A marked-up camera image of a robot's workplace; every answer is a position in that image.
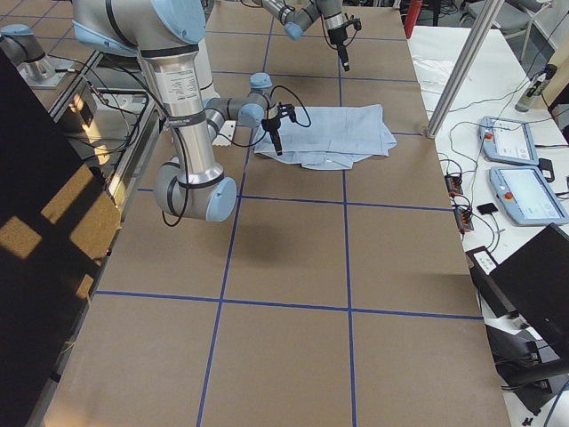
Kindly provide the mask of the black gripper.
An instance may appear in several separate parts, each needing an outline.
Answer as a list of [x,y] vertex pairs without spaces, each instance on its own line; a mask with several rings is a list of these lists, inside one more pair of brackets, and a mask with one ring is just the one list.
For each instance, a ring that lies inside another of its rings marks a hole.
[[347,26],[349,22],[345,15],[333,15],[327,18],[327,34],[330,44],[338,49],[338,56],[345,71],[350,70],[349,55],[345,48],[348,40]]
[[271,142],[274,145],[275,152],[278,156],[283,155],[281,139],[278,131],[283,117],[283,107],[283,104],[276,104],[268,110],[267,117],[261,121],[261,126],[263,130],[269,134]]

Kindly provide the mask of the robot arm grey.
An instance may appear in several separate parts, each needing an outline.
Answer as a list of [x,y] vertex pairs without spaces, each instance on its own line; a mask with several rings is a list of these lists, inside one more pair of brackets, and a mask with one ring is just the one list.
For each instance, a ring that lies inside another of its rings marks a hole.
[[212,143],[228,120],[262,127],[282,148],[281,113],[266,73],[252,76],[244,98],[202,98],[196,57],[205,35],[198,1],[75,1],[76,38],[102,52],[137,58],[149,91],[163,110],[176,156],[159,170],[154,187],[164,214],[223,222],[232,213],[236,182],[225,175]]
[[342,1],[307,1],[300,9],[295,9],[285,1],[257,0],[253,3],[275,17],[284,27],[284,32],[292,40],[297,40],[318,20],[324,26],[324,36],[328,46],[336,51],[345,71],[350,70],[348,54],[348,27],[356,32],[361,29],[361,21],[349,17],[342,9]]

